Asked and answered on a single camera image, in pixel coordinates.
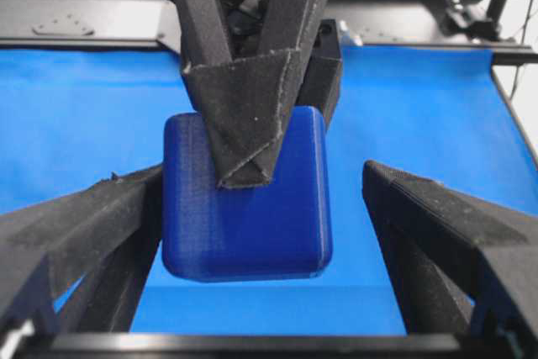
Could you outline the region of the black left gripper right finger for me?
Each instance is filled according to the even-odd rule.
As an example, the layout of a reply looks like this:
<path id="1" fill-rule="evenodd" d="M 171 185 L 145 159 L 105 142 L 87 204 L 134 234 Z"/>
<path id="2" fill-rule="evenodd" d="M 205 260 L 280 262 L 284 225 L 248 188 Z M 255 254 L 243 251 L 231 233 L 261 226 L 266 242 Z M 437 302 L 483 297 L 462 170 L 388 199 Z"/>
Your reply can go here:
<path id="1" fill-rule="evenodd" d="M 362 197 L 410 334 L 537 347 L 537 219 L 376 161 Z"/>

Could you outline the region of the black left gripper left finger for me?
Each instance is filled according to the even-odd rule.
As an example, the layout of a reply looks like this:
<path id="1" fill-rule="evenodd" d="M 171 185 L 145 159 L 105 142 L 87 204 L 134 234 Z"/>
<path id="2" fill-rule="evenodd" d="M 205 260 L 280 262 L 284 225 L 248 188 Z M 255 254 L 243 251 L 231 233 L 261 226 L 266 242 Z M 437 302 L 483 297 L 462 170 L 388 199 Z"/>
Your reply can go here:
<path id="1" fill-rule="evenodd" d="M 1 330 L 125 332 L 161 240 L 162 169 L 1 217 Z"/>

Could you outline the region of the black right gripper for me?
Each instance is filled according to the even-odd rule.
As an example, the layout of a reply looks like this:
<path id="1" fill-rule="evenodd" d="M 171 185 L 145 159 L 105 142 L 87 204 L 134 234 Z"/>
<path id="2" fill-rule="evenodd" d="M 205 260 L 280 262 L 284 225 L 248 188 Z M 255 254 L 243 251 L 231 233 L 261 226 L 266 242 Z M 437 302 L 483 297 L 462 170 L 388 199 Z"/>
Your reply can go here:
<path id="1" fill-rule="evenodd" d="M 218 187 L 272 182 L 297 106 L 330 122 L 340 98 L 341 48 L 328 0 L 170 0 L 181 74 L 203 117 Z"/>

